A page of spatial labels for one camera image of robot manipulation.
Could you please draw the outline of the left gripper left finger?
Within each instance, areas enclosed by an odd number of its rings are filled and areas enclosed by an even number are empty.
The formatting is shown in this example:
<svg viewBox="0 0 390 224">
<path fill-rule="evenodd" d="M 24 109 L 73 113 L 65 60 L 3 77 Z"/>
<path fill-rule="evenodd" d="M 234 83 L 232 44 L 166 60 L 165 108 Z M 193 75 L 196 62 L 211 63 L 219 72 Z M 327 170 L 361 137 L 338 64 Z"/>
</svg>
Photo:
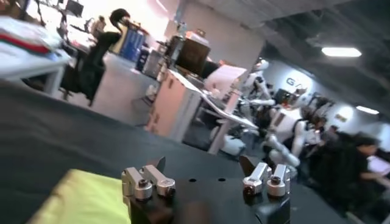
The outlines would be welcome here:
<svg viewBox="0 0 390 224">
<path fill-rule="evenodd" d="M 166 158 L 162 156 L 137 169 L 122 171 L 122 200 L 131 221 L 171 221 L 171 203 L 176 181 L 164 175 Z"/>
</svg>

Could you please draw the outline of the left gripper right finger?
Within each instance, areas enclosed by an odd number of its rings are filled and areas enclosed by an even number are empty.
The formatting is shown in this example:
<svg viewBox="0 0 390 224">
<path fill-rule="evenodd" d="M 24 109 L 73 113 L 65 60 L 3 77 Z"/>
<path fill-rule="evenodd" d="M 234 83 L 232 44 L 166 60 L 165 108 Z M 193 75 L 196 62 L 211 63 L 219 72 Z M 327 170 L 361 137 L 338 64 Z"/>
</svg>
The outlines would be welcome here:
<svg viewBox="0 0 390 224">
<path fill-rule="evenodd" d="M 267 163 L 253 163 L 248 156 L 240 156 L 239 164 L 245 174 L 244 195 L 258 195 L 263 190 L 271 197 L 284 197 L 290 193 L 291 175 L 286 165 L 278 164 L 272 170 Z"/>
</svg>

